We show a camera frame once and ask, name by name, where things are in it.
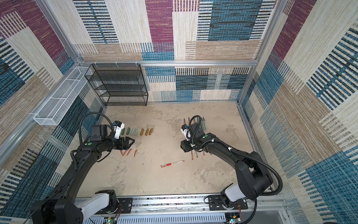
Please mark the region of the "red gel pen bottom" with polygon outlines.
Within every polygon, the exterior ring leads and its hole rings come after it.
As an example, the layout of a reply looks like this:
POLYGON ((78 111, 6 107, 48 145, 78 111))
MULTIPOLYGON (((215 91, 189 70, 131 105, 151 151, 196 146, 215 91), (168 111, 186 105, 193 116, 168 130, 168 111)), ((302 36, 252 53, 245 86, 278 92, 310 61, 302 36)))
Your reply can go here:
POLYGON ((165 167, 168 167, 168 166, 172 166, 172 165, 176 165, 176 164, 180 164, 180 163, 184 163, 184 162, 185 162, 184 160, 181 160, 181 161, 166 163, 166 164, 161 165, 161 168, 165 168, 165 167))

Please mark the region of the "light green marker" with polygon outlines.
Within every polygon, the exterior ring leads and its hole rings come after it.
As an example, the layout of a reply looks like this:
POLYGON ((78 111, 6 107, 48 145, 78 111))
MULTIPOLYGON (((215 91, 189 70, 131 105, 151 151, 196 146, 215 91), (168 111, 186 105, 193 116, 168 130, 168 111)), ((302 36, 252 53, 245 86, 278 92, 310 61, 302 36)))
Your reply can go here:
POLYGON ((206 121, 205 121, 204 117, 202 117, 202 126, 203 126, 203 130, 206 131, 207 130, 207 125, 206 125, 206 121))

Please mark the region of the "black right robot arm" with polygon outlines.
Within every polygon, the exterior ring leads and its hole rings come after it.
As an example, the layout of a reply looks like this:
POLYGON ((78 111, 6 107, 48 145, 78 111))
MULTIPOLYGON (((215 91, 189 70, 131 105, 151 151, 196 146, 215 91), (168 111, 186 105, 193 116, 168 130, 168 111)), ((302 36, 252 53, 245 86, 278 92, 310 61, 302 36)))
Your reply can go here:
POLYGON ((228 163, 236 173, 237 183, 227 186, 220 196, 224 209, 233 209, 241 199, 256 200, 259 196, 273 196, 283 189, 279 173, 256 153, 238 150, 212 133, 204 133, 201 117, 192 117, 181 127, 185 139, 180 143, 184 152, 206 152, 228 163))

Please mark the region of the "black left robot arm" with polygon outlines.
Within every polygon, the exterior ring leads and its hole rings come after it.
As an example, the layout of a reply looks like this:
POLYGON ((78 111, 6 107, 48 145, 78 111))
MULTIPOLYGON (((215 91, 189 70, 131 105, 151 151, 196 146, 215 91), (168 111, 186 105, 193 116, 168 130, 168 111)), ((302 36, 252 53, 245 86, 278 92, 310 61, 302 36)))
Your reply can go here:
POLYGON ((95 125, 86 141, 78 133, 80 145, 70 152, 72 162, 64 176, 44 200, 31 206, 30 219, 34 224, 82 224, 99 211, 113 214, 121 210, 114 190, 98 191, 79 205, 75 205, 75 200, 92 166, 104 160, 103 152, 129 150, 134 144, 134 139, 120 135, 124 128, 120 121, 95 125))

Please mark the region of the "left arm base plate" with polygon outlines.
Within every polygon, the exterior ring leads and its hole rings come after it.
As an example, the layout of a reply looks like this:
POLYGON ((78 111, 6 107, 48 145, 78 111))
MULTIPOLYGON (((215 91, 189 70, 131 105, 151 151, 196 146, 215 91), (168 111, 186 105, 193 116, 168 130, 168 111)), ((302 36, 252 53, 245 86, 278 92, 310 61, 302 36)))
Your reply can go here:
POLYGON ((133 198, 117 198, 117 206, 114 209, 105 211, 104 209, 96 213, 96 215, 111 215, 111 214, 130 214, 132 209, 133 198))

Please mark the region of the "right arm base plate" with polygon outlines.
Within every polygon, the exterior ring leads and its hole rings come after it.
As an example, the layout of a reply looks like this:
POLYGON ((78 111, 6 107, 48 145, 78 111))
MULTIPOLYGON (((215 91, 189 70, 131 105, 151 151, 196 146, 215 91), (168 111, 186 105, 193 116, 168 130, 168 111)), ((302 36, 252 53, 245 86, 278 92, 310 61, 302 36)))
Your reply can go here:
POLYGON ((209 205, 211 211, 232 211, 232 210, 247 210, 247 202, 243 199, 239 199, 235 202, 228 201, 223 203, 220 195, 209 195, 204 199, 204 202, 209 205))

